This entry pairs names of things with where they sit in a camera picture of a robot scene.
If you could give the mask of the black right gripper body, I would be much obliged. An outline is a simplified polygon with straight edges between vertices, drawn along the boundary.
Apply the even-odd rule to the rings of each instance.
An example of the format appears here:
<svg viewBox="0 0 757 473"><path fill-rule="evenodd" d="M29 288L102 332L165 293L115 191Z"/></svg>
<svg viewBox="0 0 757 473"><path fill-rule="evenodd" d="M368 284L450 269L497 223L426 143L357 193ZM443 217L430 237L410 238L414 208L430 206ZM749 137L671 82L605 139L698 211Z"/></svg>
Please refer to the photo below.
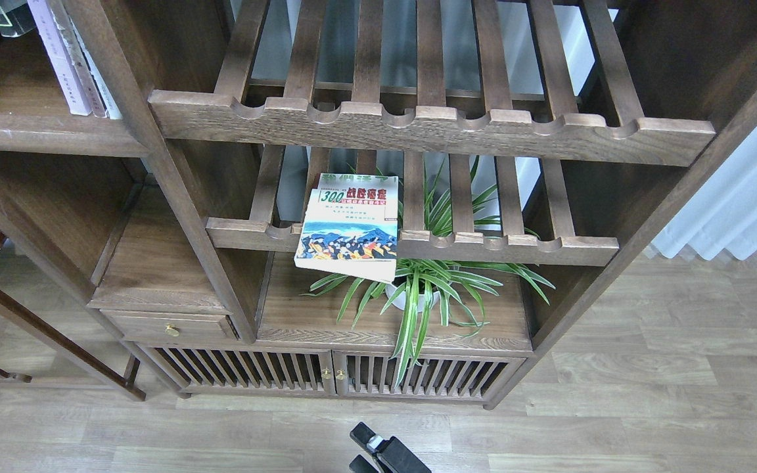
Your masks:
<svg viewBox="0 0 757 473"><path fill-rule="evenodd" d="M358 455L350 463L352 472L432 472L420 458L396 437L371 437L363 448L375 465Z"/></svg>

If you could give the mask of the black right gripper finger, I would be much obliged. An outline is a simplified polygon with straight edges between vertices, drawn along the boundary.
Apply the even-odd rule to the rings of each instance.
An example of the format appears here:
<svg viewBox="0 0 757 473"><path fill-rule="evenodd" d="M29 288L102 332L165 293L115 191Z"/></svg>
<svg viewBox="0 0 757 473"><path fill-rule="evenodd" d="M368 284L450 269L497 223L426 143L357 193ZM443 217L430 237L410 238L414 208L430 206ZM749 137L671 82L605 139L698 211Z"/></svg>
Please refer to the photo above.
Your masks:
<svg viewBox="0 0 757 473"><path fill-rule="evenodd" d="M376 458L385 448L386 440L373 431L366 423L358 422L350 431L350 438L367 454Z"/></svg>

